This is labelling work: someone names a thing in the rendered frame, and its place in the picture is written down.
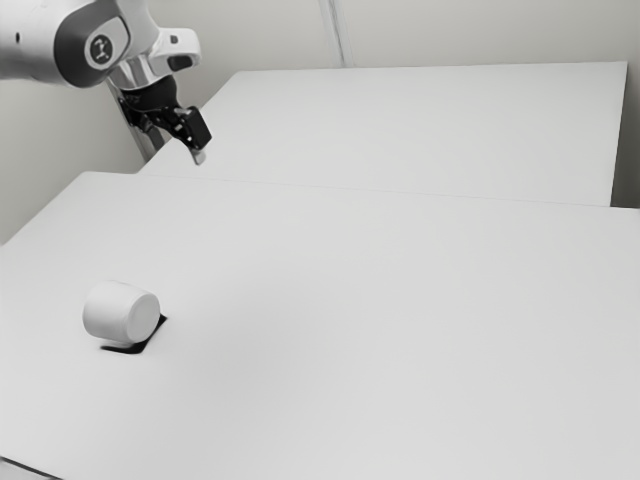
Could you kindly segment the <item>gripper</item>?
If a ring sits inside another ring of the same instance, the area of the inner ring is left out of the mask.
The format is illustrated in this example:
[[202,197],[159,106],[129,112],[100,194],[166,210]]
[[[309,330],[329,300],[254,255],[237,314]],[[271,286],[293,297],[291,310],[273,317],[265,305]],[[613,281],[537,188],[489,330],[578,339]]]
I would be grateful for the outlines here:
[[205,148],[212,134],[197,107],[180,106],[177,91],[176,80],[169,75],[144,88],[121,90],[119,104],[132,127],[146,135],[155,128],[169,132],[188,148],[194,163],[200,166],[206,160]]

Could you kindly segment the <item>white mug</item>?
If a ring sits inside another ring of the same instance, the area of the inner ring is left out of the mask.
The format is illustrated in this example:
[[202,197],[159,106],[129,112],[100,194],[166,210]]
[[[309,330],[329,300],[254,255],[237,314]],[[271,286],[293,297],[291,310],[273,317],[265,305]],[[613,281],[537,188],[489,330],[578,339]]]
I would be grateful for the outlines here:
[[119,281],[92,287],[82,310],[83,326],[89,335],[124,345],[150,338],[160,316],[155,294]]

